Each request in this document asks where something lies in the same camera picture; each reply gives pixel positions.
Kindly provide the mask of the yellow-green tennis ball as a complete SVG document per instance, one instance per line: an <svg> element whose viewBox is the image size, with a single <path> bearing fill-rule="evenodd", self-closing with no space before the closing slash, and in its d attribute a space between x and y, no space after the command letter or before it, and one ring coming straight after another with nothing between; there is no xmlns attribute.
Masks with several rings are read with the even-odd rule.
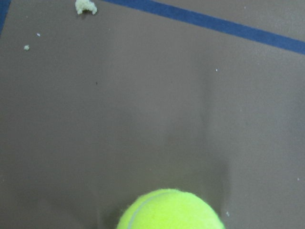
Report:
<svg viewBox="0 0 305 229"><path fill-rule="evenodd" d="M224 229L216 212L201 198L177 189L139 196L123 213L118 229Z"/></svg>

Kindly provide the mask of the white foam crumb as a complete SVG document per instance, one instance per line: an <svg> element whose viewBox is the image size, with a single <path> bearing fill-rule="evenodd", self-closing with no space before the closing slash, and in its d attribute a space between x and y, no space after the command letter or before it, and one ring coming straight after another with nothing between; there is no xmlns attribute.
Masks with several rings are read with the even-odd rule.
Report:
<svg viewBox="0 0 305 229"><path fill-rule="evenodd" d="M91 0L76 0L74 5L78 15L84 11L90 11L92 15L97 13L97 7Z"/></svg>

